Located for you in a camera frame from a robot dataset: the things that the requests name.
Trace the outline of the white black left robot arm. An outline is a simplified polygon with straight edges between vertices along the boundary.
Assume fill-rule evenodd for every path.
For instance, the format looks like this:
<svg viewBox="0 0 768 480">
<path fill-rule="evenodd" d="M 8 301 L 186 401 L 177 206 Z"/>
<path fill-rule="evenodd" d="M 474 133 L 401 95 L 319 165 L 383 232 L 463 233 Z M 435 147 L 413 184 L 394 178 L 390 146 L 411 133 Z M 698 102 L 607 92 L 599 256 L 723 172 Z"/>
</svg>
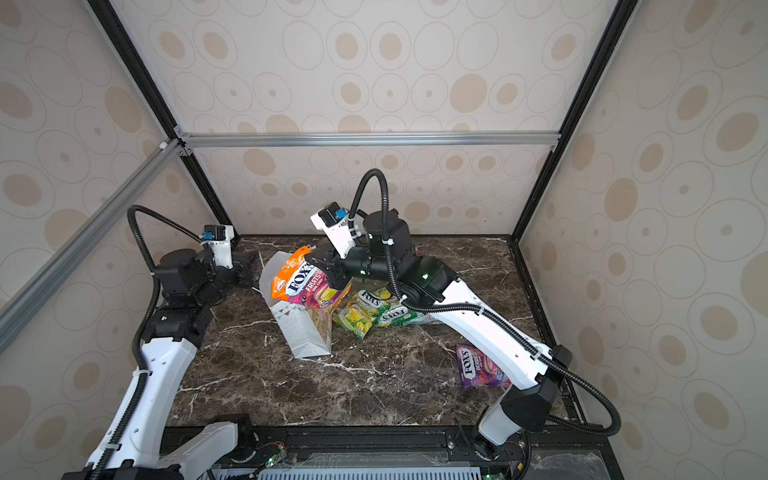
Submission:
<svg viewBox="0 0 768 480">
<path fill-rule="evenodd" d="M 212 309 L 232 290 L 253 287 L 256 256 L 206 242 L 201 251 L 172 251 L 149 265 L 153 293 L 131 345 L 137 362 L 131 383 L 85 466 L 66 478 L 197 479 L 240 444 L 252 443 L 244 416 L 224 416 L 172 452 L 161 452 L 166 421 Z"/>
</svg>

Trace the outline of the pink fruits Fox's candy bag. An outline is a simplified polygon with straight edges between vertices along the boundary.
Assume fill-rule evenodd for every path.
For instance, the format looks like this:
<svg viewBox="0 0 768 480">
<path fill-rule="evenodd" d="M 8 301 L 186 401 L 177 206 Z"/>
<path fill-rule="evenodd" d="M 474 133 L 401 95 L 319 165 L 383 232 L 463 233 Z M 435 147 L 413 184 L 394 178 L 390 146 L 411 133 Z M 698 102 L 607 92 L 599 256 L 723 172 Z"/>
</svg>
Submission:
<svg viewBox="0 0 768 480">
<path fill-rule="evenodd" d="M 310 246 L 302 246 L 292 254 L 279 251 L 265 265 L 262 279 L 266 281 L 267 299 L 302 305 L 309 309 L 325 309 L 337 305 L 350 291 L 330 285 L 327 275 L 310 264 L 306 256 Z"/>
</svg>

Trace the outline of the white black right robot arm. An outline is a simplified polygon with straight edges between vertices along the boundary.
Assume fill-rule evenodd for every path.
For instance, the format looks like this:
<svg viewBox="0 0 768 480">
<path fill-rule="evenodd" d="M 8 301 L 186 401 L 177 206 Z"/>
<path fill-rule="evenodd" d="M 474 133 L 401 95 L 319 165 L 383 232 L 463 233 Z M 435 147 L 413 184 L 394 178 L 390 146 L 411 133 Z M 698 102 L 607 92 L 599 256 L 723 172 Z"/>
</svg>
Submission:
<svg viewBox="0 0 768 480">
<path fill-rule="evenodd" d="M 378 223 L 383 217 L 391 228 L 387 240 Z M 549 348 L 522 333 L 444 262 L 421 255 L 396 211 L 368 215 L 366 234 L 350 227 L 347 212 L 337 203 L 313 214 L 311 221 L 330 243 L 306 260 L 320 268 L 331 285 L 345 285 L 353 278 L 393 279 L 390 290 L 405 297 L 407 308 L 450 326 L 501 368 L 511 385 L 476 425 L 479 443 L 502 446 L 521 430 L 543 429 L 564 379 L 559 370 L 571 360 L 565 348 Z"/>
</svg>

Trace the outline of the white paper bag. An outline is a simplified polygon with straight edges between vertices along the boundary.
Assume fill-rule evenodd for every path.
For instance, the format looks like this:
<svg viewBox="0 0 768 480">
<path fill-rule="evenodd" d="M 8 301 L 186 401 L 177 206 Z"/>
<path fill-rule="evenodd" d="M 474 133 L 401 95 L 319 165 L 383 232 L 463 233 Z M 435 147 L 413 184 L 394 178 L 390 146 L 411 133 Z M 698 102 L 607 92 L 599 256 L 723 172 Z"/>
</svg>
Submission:
<svg viewBox="0 0 768 480">
<path fill-rule="evenodd" d="M 331 354 L 332 318 L 329 313 L 308 309 L 299 304 L 273 299 L 271 284 L 282 265 L 289 258 L 278 251 L 263 266 L 258 290 L 276 320 L 295 358 L 310 358 Z"/>
</svg>

